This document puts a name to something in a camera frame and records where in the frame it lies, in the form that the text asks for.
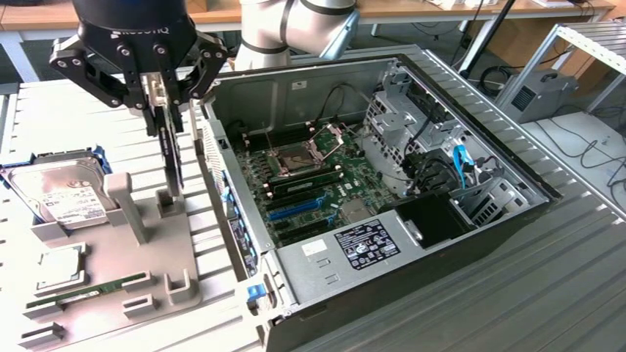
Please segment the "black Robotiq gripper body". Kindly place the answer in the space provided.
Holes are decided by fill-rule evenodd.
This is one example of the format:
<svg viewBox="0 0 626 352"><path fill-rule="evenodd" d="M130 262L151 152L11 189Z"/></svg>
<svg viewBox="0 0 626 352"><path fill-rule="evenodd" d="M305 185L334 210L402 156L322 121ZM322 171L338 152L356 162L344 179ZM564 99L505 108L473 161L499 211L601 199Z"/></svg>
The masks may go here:
<svg viewBox="0 0 626 352"><path fill-rule="evenodd" d="M197 28L185 1L73 2L83 45L118 69L125 47L141 73L158 71L158 58L178 67L197 42Z"/></svg>

